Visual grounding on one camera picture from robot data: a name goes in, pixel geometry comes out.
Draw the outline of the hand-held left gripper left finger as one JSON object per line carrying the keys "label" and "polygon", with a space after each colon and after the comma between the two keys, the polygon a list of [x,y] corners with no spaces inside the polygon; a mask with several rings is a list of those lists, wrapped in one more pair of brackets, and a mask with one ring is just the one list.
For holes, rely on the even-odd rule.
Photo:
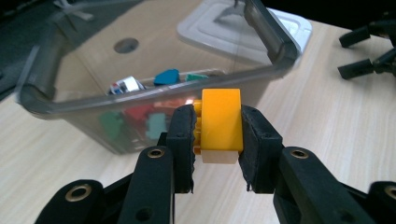
{"label": "hand-held left gripper left finger", "polygon": [[195,123],[196,114],[193,105],[183,105],[174,111],[166,145],[174,156],[175,193],[193,192]]}

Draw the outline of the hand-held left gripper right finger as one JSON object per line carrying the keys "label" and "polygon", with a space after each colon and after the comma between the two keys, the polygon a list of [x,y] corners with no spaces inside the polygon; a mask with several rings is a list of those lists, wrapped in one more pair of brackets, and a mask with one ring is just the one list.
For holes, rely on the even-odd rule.
{"label": "hand-held left gripper right finger", "polygon": [[283,138],[260,110],[243,105],[241,111],[244,149],[238,162],[247,191],[273,193]]}

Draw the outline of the yellow orange building block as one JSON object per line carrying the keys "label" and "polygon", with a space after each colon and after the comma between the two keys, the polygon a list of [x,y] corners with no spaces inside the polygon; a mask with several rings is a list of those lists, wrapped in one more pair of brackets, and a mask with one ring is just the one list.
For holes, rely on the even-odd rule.
{"label": "yellow orange building block", "polygon": [[194,153],[203,163],[236,163],[244,148],[240,90],[203,89],[193,107]]}

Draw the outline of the turquoise building block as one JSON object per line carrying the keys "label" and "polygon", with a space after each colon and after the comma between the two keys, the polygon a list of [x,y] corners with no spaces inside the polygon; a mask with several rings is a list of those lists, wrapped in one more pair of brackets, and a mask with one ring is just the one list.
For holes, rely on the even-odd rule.
{"label": "turquoise building block", "polygon": [[195,81],[195,80],[201,80],[207,78],[209,78],[209,76],[203,74],[187,74],[185,76],[185,81],[189,82],[189,81]]}

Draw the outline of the dark teal building block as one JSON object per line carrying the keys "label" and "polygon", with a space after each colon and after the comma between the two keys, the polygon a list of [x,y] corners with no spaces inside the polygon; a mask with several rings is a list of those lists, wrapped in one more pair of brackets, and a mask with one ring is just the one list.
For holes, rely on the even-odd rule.
{"label": "dark teal building block", "polygon": [[179,82],[179,71],[177,69],[168,69],[158,74],[153,84],[155,86],[172,85]]}

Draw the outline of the green building block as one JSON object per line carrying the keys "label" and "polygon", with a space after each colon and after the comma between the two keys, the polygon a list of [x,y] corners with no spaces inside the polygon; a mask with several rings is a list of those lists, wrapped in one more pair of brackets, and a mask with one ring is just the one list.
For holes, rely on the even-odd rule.
{"label": "green building block", "polygon": [[122,136],[123,119],[117,112],[106,112],[99,117],[107,138],[112,142],[120,142]]}

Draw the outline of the white toy car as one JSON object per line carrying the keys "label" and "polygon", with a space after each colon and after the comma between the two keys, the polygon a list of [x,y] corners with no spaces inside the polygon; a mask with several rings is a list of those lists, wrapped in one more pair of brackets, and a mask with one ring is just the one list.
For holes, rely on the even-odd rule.
{"label": "white toy car", "polygon": [[127,77],[114,82],[110,88],[109,94],[124,94],[131,91],[142,91],[146,87],[134,77]]}

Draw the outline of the clear grey plastic storage box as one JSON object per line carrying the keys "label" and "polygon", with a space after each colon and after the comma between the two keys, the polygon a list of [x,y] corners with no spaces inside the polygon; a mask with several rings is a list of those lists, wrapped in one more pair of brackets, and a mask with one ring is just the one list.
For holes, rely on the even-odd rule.
{"label": "clear grey plastic storage box", "polygon": [[[147,120],[124,117],[127,108],[152,105],[150,114],[165,114],[167,130],[174,110],[199,99],[203,89],[237,88],[244,104],[255,105],[266,86],[285,76],[301,54],[288,40],[271,64],[259,65],[182,41],[178,24],[203,1],[106,0],[54,14],[26,64],[18,86],[20,104],[35,117],[66,120],[117,154],[157,141],[146,137]],[[179,82],[155,86],[154,78],[168,69],[179,71]],[[209,78],[186,82],[187,74]],[[146,88],[108,93],[114,82],[127,77]],[[110,141],[100,124],[106,112],[123,119],[120,142]]]}

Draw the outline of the white lid with grey handle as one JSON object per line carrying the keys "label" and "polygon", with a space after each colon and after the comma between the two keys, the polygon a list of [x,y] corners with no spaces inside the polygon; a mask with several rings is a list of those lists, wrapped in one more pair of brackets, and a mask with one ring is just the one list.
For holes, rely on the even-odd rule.
{"label": "white lid with grey handle", "polygon": [[197,48],[244,63],[269,65],[288,40],[302,54],[312,25],[301,16],[265,7],[260,0],[204,0],[178,24],[177,33]]}

